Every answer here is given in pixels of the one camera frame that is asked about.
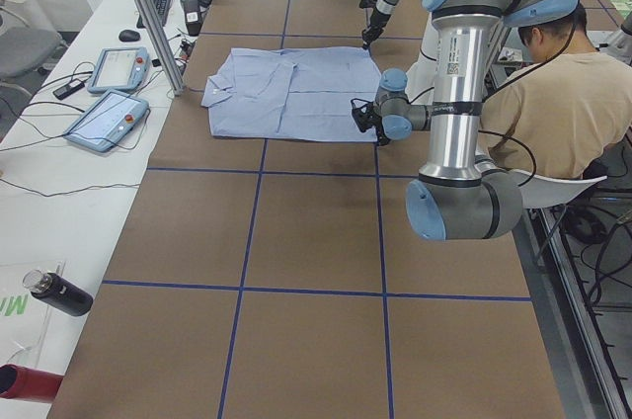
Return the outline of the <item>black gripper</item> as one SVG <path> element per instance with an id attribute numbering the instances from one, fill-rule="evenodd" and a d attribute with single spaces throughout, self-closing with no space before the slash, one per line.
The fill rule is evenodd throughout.
<path id="1" fill-rule="evenodd" d="M 391 139 L 386 135 L 382 124 L 378 124 L 375 126 L 375 133 L 376 133 L 376 142 L 378 144 L 390 143 Z"/>
<path id="2" fill-rule="evenodd" d="M 375 42 L 383 33 L 386 26 L 386 16 L 383 14 L 373 13 L 369 19 L 368 27 L 362 31 L 362 48 L 370 49 L 373 42 Z"/>

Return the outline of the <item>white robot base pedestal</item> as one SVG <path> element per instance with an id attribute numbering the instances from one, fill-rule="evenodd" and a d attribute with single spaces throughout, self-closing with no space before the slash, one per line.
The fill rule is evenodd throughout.
<path id="1" fill-rule="evenodd" d="M 428 16 L 418 59 L 407 71 L 406 93 L 413 105 L 430 105 L 432 103 L 437 53 L 438 32 L 432 24 L 432 16 Z"/>

